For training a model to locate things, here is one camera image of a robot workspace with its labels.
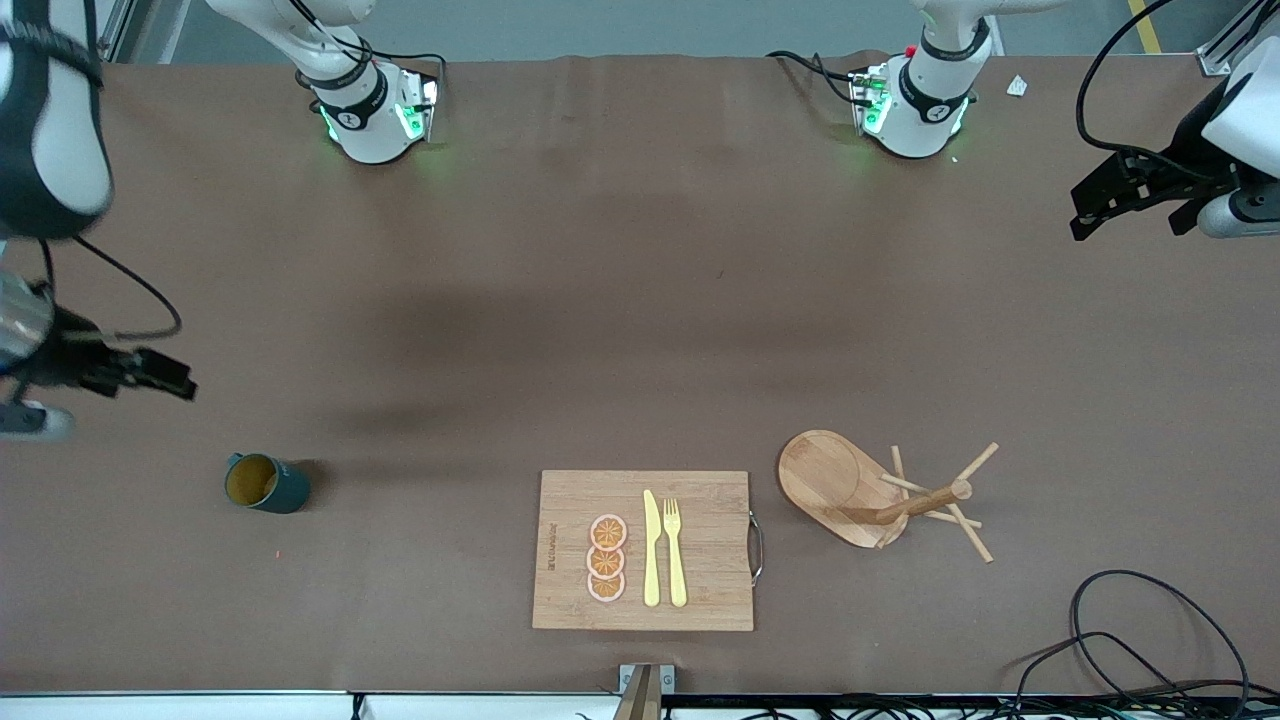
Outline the dark green mug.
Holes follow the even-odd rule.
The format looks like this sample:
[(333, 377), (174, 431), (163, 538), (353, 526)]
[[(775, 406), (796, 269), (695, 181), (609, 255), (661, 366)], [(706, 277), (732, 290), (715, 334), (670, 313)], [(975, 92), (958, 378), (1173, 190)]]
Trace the dark green mug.
[(243, 509), (270, 514), (300, 511), (311, 495), (308, 475), (265, 454), (233, 454), (227, 460), (224, 492)]

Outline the wooden mug rack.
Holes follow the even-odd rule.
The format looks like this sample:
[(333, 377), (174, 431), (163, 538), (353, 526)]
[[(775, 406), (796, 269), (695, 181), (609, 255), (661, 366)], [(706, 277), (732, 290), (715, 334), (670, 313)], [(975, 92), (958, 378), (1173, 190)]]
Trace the wooden mug rack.
[(805, 430), (791, 438), (777, 462), (786, 498), (841, 541), (882, 550), (897, 541), (914, 518), (932, 518), (961, 529), (983, 562), (995, 556), (979, 537), (982, 524), (960, 502), (973, 495), (972, 478), (998, 451), (988, 445), (950, 483), (937, 489), (905, 478), (900, 447), (890, 448), (892, 469), (833, 430)]

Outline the yellow plastic knife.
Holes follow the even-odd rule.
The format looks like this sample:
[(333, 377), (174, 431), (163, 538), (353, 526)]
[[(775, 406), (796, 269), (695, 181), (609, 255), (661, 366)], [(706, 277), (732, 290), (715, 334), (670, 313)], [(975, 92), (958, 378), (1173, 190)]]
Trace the yellow plastic knife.
[(645, 574), (643, 601), (646, 607), (657, 607), (660, 603), (660, 578), (657, 557), (657, 546), (662, 536), (662, 515), (657, 506), (657, 498), (650, 489), (643, 492), (645, 512)]

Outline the bamboo cutting board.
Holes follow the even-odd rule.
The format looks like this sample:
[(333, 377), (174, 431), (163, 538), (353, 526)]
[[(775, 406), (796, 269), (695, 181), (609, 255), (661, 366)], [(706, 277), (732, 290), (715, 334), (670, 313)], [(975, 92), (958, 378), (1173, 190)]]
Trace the bamboo cutting board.
[[(662, 515), (677, 498), (687, 605), (669, 600), (666, 533), (657, 546), (660, 603), (643, 601), (644, 489)], [(603, 514), (625, 519), (625, 547), (593, 548), (589, 527)], [(749, 559), (750, 493), (745, 471), (545, 470), (538, 514), (532, 625), (543, 630), (750, 632), (754, 628)]]

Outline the yellow plastic fork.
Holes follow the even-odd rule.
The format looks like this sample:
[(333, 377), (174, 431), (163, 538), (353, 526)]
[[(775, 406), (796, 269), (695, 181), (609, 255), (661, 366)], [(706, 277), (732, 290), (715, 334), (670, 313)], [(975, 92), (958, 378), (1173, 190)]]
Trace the yellow plastic fork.
[(668, 560), (669, 560), (669, 600), (671, 603), (682, 609), (689, 602), (689, 589), (684, 570), (684, 559), (680, 544), (680, 533), (682, 530), (682, 516), (680, 512), (680, 506), (677, 498), (664, 498), (662, 507), (662, 524), (663, 532), (668, 541)]

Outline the aluminium frame profile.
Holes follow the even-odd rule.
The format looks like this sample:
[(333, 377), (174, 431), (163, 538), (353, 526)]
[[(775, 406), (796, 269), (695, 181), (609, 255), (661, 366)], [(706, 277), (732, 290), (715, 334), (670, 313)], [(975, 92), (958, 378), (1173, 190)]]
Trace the aluminium frame profile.
[(1229, 76), (1233, 67), (1268, 37), (1280, 37), (1280, 0), (1248, 3), (1196, 50), (1202, 76)]
[(113, 63), (172, 63), (191, 3), (93, 0), (99, 55)]

